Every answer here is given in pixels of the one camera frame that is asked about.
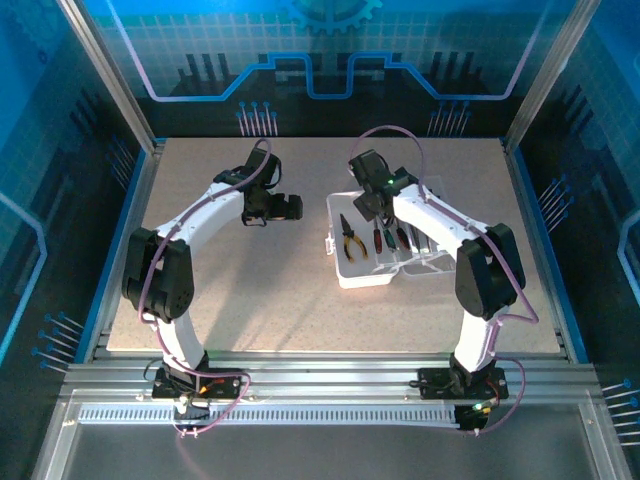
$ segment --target gray floor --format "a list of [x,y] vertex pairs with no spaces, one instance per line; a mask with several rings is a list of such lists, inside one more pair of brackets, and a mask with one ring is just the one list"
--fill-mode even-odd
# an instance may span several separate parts
[[[169,139],[143,220],[156,228],[188,207],[221,170],[242,164],[254,139]],[[540,316],[532,327],[505,325],[498,349],[555,353],[547,292],[533,260],[514,187],[498,139],[420,139],[427,174],[439,177],[451,205],[491,225],[504,222],[516,236],[527,277],[527,294]],[[408,279],[398,275],[380,287],[343,290],[333,257],[325,250],[326,199],[358,190],[347,173],[350,138],[276,138],[283,162],[282,192],[301,194],[304,218],[247,229],[230,222],[194,260],[196,296],[190,307],[196,334],[209,350],[267,352],[450,352],[463,311],[453,274]],[[409,139],[376,138],[375,148],[392,169],[419,171]],[[372,228],[358,232],[372,241]],[[513,313],[525,314],[521,302]],[[110,350],[157,350],[128,301],[120,301]]]
[[100,479],[597,478],[576,410],[523,407],[484,438],[408,427],[83,426],[64,477]]

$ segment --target white robotic arm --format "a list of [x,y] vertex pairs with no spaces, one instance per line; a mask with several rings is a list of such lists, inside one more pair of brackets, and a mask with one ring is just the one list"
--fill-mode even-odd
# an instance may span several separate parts
[[[139,228],[129,239],[123,296],[136,309],[141,301],[144,303],[142,318],[158,331],[164,351],[163,369],[171,384],[179,381],[199,391],[199,380],[189,370],[208,369],[208,357],[188,311],[195,292],[192,259],[232,220],[240,218],[247,226],[260,220],[258,226],[266,226],[268,220],[302,218],[299,196],[290,195],[287,201],[284,194],[274,193],[282,167],[275,155],[268,155],[255,147],[244,166],[216,176],[207,191],[180,215],[153,231]],[[164,250],[157,253],[163,244]],[[152,257],[158,255],[161,260],[153,268]],[[150,270],[153,276],[144,295]],[[166,394],[174,392],[169,388]]]
[[[195,203],[211,197],[228,187],[229,185],[226,183],[212,183],[204,195]],[[172,240],[184,241],[191,249],[192,258],[195,258],[200,249],[213,238],[220,228],[230,221],[240,218],[243,211],[244,195],[238,191],[227,193],[219,197],[215,202],[207,203],[189,217]],[[185,212],[182,212],[170,222],[158,227],[158,237],[166,237],[179,219],[183,217]],[[145,313],[144,315],[147,318],[152,317],[152,314],[149,313]],[[189,316],[189,311],[187,310],[171,322],[157,321],[156,325],[160,330],[160,336],[167,350],[171,352],[171,355],[167,355],[167,353],[164,354],[164,362],[178,370],[182,368],[181,365],[185,365],[194,370],[198,368],[205,351],[193,329],[193,322]]]
[[[450,216],[445,215],[442,209],[464,219],[468,225],[474,225],[482,232],[487,232],[489,227],[463,215],[437,196],[428,195],[430,195],[430,202],[425,203],[420,198],[418,185],[413,184],[403,188],[399,195],[393,197],[395,216],[424,232],[454,260],[457,260],[458,250],[462,247],[463,242],[474,241],[478,235],[454,221]],[[439,205],[440,209],[435,208],[434,204]],[[492,340],[492,335],[497,334],[494,332],[496,321],[500,315],[507,313],[508,310],[509,307],[505,306],[488,320],[464,311],[462,330],[458,345],[454,350],[454,358],[466,371],[479,371],[491,362],[493,357],[491,356],[492,352],[489,352],[489,343]]]
[[450,358],[450,374],[455,393],[464,396],[469,387],[484,382],[493,368],[491,350],[500,318],[517,298],[493,248],[500,251],[519,287],[525,285],[513,232],[503,224],[489,227],[473,220],[431,192],[425,192],[423,198],[417,178],[404,168],[392,174],[373,150],[352,158],[349,167],[364,189],[354,205],[365,220],[380,217],[407,222],[456,261],[456,296],[464,316],[460,340]]

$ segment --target transparent panel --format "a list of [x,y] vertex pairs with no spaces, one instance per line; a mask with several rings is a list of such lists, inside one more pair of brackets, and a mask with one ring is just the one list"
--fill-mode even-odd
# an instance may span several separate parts
[[85,0],[159,136],[504,135],[569,0]]
[[[584,345],[605,387],[624,378],[633,388],[640,382],[639,20],[638,2],[602,2],[521,144]],[[640,451],[627,451],[637,470]]]
[[29,478],[139,146],[56,2],[4,6],[0,424],[11,434],[0,441],[0,471],[3,478]]

